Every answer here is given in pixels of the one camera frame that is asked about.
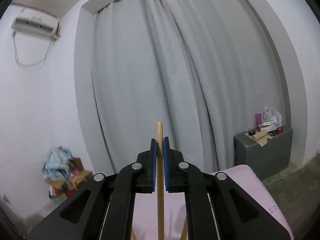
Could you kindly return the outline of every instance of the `small jar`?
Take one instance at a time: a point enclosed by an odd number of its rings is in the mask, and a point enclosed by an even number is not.
[[[256,129],[255,129],[255,128],[249,128],[249,129],[248,129],[248,134],[249,134],[250,136],[255,135],[255,134],[256,134]]]

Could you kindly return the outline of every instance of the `blue gripper pad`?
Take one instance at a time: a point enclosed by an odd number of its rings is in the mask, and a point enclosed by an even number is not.
[[[166,140],[163,139],[163,162],[164,162],[164,185],[165,190],[169,191],[169,163],[168,163],[168,146]]]
[[[157,141],[155,142],[155,145],[153,147],[152,172],[151,172],[152,192],[154,192],[156,188],[156,162],[157,162],[156,152],[157,152]]]

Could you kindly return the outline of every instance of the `concrete floor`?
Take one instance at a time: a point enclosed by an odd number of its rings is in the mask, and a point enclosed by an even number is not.
[[[320,155],[304,167],[290,163],[287,169],[263,181],[295,237],[305,228],[320,203],[319,182]]]

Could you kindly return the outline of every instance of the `wooden dowel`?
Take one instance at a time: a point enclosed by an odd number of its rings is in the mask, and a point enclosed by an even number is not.
[[[163,168],[163,124],[157,122],[157,201],[158,240],[164,240],[164,168]]]
[[[131,229],[131,240],[137,240],[136,235],[134,234],[133,229]]]
[[[188,223],[187,223],[187,217],[186,217],[186,219],[184,220],[180,240],[187,240],[187,235],[188,235]]]

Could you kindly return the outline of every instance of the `electrical cable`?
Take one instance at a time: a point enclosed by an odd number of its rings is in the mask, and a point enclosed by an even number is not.
[[[23,64],[23,63],[19,62],[17,44],[16,44],[16,39],[15,39],[15,38],[16,38],[16,34],[17,34],[17,32],[14,31],[14,32],[13,32],[13,35],[12,35],[12,39],[13,39],[13,45],[14,45],[15,61],[16,61],[17,65],[18,65],[19,67],[23,68],[23,69],[35,70],[35,68],[32,68],[32,67],[36,67],[36,66],[38,66],[41,62],[43,62],[43,64],[42,64],[39,68],[36,68],[36,69],[42,68],[42,66],[45,64],[45,62],[46,62],[46,60],[47,60],[47,55],[48,55],[48,53],[49,53],[49,49],[50,49],[50,47],[51,47],[51,45],[52,45],[53,39],[51,38],[51,42],[50,42],[50,44],[49,44],[49,47],[48,47],[47,52],[46,52],[46,54],[45,54],[45,56],[44,56],[43,59],[39,60],[39,61],[36,62],[36,63]]]
[[[5,222],[8,224],[12,232],[20,239],[20,240],[26,240],[26,238],[19,233],[19,231],[16,229],[14,224],[11,222],[11,220],[8,218],[6,213],[4,212],[3,208],[0,206],[0,214],[4,218]]]

